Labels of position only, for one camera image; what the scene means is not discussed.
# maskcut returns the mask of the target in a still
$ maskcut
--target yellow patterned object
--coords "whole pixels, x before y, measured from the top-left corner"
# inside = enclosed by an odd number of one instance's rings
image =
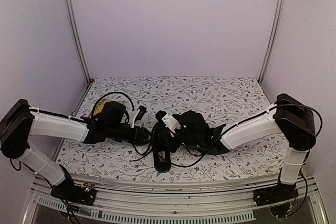
[[[111,100],[103,98],[100,102],[98,102],[93,114],[97,115],[98,113],[100,113],[103,110],[105,103],[107,102],[111,102]]]

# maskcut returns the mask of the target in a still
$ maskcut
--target vertical aluminum rail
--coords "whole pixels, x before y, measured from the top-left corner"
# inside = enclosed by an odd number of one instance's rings
[[[260,74],[259,74],[259,77],[258,77],[258,82],[261,86],[263,86],[262,84],[265,80],[268,65],[269,65],[269,62],[271,60],[272,51],[273,51],[273,47],[274,47],[274,43],[275,43],[275,39],[276,39],[276,35],[277,35],[278,26],[279,26],[279,23],[280,23],[280,18],[281,18],[282,7],[284,5],[284,1],[285,0],[277,0],[277,5],[276,5],[274,19],[273,19],[272,30],[271,30],[271,34],[270,34],[270,37],[269,37],[269,40],[268,40],[268,45],[267,45],[264,61],[262,63],[262,67],[261,67]]]
[[[75,20],[75,14],[73,12],[74,7],[72,6],[72,0],[64,0],[64,1],[65,1],[65,6],[66,6],[67,13],[68,13],[68,17],[69,17],[70,28],[71,28],[71,31],[72,31],[73,40],[75,42],[75,47],[76,47],[79,63],[80,63],[83,75],[85,77],[85,80],[86,80],[87,84],[89,84],[90,80],[91,80],[91,77],[90,77],[88,66],[87,66],[87,63],[85,61],[83,49],[82,49],[80,39],[79,39],[79,33],[78,33],[76,20]]]

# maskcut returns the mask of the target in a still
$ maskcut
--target leaf pattern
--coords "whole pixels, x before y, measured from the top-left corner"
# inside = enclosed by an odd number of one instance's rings
[[[159,110],[171,114],[194,110],[203,114],[207,123],[214,127],[232,123],[257,113],[269,105],[261,87],[251,78],[223,77],[137,77],[98,78],[87,94],[78,116],[87,116],[102,95],[111,91],[128,94],[135,106],[143,105],[148,112],[138,125],[149,130],[156,123]],[[129,101],[119,94],[107,97],[124,102],[131,110]],[[287,142],[283,135],[251,141],[230,153],[205,156],[190,168],[172,167],[168,173],[158,173],[152,155],[139,158],[128,143],[106,140],[88,145],[65,140],[57,162],[69,172],[101,178],[142,182],[209,182],[242,179],[276,174],[285,157]],[[139,146],[144,152],[147,146]],[[198,158],[180,147],[171,154],[175,163],[190,164]]]

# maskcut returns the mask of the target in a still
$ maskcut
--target vent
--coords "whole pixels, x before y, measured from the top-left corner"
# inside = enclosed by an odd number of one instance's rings
[[[40,205],[66,212],[66,206],[58,199],[50,199],[40,196]],[[91,209],[88,216],[78,214],[84,218],[103,220],[115,224],[222,224],[222,223],[242,223],[252,221],[256,218],[252,211],[240,212],[237,214],[211,216],[211,217],[142,217],[135,215],[120,215],[104,210]]]

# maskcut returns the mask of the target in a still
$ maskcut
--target white wall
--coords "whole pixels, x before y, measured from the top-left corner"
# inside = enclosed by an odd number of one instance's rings
[[[336,223],[336,0],[285,0],[283,11],[264,91],[271,100],[286,92],[322,114],[308,165]]]
[[[257,77],[276,0],[72,0],[93,77]]]
[[[70,113],[85,88],[64,0],[0,0],[0,118],[19,99]],[[49,156],[57,141],[34,143]],[[33,182],[0,154],[0,223],[18,224]]]

